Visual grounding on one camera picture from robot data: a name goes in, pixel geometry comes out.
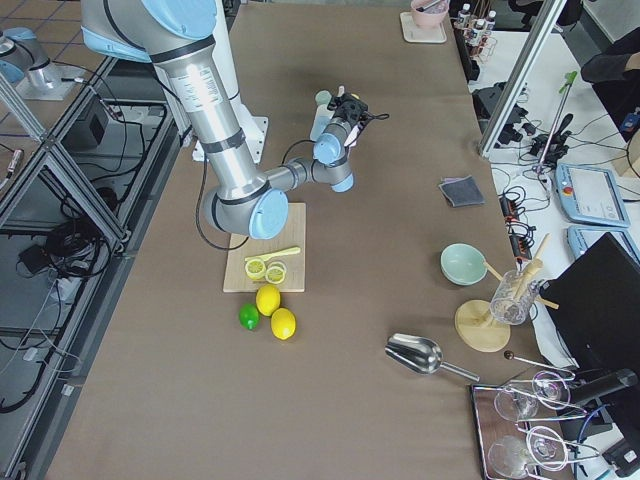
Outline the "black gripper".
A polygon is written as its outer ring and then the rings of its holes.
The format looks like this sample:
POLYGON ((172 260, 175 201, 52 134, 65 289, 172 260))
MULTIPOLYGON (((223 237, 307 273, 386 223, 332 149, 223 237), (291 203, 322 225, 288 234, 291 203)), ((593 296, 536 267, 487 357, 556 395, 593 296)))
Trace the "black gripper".
POLYGON ((368 118, 368 105, 360 99, 353 98, 351 93, 333 96, 329 109, 333 111, 333 117, 329 122, 329 130, 352 131, 358 122, 364 122, 368 118))

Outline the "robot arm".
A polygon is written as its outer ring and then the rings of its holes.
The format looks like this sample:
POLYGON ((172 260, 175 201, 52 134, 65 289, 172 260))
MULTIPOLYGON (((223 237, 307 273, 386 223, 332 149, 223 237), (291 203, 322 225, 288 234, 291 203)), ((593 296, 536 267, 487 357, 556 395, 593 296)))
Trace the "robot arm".
POLYGON ((150 63, 168 77, 219 185, 202 204, 207 221, 221 231, 271 239, 288 218, 287 191, 309 183, 349 190, 354 176, 349 150, 372 120, 367 105, 344 93, 329 103, 328 124, 310 159, 261 172, 214 62, 214 29, 224 26, 213 1, 84 1, 82 32, 91 50, 150 63))

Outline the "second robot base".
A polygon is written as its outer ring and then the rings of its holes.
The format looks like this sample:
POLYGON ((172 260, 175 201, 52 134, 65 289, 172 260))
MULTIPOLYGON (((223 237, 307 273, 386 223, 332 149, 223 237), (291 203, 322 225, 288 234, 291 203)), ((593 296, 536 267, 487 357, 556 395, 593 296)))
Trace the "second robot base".
POLYGON ((54 64, 26 27, 1 32, 1 73, 26 100, 62 101, 83 81, 81 68, 54 64))

